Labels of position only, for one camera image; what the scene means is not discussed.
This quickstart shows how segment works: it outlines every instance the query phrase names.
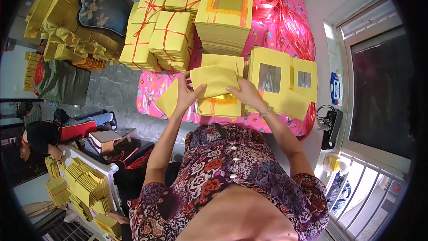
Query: bracelet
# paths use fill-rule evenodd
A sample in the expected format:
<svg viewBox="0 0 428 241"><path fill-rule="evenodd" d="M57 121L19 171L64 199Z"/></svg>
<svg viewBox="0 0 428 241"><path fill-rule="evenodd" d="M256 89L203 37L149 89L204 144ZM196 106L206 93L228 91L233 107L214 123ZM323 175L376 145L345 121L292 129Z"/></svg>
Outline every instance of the bracelet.
<svg viewBox="0 0 428 241"><path fill-rule="evenodd" d="M259 117L260 118L264 118L266 115L268 115L268 113L270 112L270 111L272 111L274 108L271 106L271 107L269 107L268 109L267 109L267 111L266 112L264 112L263 114L259 114Z"/></svg>

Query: marble floor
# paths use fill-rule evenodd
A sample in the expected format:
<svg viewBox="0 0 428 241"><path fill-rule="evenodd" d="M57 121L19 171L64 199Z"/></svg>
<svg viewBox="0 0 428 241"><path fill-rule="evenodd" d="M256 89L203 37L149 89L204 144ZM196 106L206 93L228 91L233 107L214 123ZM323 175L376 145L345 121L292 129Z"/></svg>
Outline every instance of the marble floor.
<svg viewBox="0 0 428 241"><path fill-rule="evenodd" d="M92 71L89 81L86 103L84 106L71 106L60 104L71 117L84 114L97 109L113 111L118 123L118 134L123 135L126 130L136 128L134 138L145 141L157 142L167 120L143 115L136 109L136 96L140 71L134 71L123 64L107 66L104 70ZM41 103L42 119L52 120L54 110ZM179 134L175 140L173 155L184 153L184 138L189 131L195 130L199 125L182 123ZM265 134L266 141L276 155L278 162L289 172L288 162L279 150L272 134Z"/></svg>

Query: floral cushion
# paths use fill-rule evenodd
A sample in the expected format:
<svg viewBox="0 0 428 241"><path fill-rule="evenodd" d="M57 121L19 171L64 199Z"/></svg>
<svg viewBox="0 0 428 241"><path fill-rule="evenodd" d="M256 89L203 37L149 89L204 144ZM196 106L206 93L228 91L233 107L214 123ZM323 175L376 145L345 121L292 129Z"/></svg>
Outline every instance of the floral cushion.
<svg viewBox="0 0 428 241"><path fill-rule="evenodd" d="M78 23L85 27L111 30L125 35L125 23L131 13L123 0L80 0Z"/></svg>

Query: purple floral shirt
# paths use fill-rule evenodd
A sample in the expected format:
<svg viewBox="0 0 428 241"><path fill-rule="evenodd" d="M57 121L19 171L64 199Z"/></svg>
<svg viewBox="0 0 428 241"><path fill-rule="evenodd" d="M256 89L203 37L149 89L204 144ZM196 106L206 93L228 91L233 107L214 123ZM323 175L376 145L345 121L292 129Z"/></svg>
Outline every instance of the purple floral shirt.
<svg viewBox="0 0 428 241"><path fill-rule="evenodd" d="M190 220L231 183L272 202L294 225L301 241L315 240L327 225L325 186L301 173L290 178L258 131L211 125L189 132L175 182L147 184L128 201L134 240L175 240Z"/></svg>

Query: woman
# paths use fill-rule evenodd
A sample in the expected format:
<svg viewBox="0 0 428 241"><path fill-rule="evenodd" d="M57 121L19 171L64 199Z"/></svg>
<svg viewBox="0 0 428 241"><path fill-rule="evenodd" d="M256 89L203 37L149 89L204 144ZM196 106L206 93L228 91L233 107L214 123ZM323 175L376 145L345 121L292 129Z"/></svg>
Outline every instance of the woman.
<svg viewBox="0 0 428 241"><path fill-rule="evenodd" d="M104 113L100 114L100 112L88 113L78 117L78 120L69 118L62 129L56 123L51 122L35 121L29 123L22 136L16 138L16 144L20 148L20 157L27 162L32 154L31 151L34 151L45 157L53 155L60 162L62 152L56 147L60 142L68 139L76 140L79 139L78 137L84 138L86 137L85 134L97 131L97 126L102 126L107 122L112 122L113 125L117 124L113 112L107 113L105 110L103 110Z"/></svg>
<svg viewBox="0 0 428 241"><path fill-rule="evenodd" d="M227 88L264 117L290 164L290 178L263 136L236 125L201 126L186 136L175 182L164 173L183 115L206 85L192 91L179 78L178 101L147 163L140 197L128 201L134 240L314 240L328 222L325 186L300 142L256 88L239 79Z"/></svg>

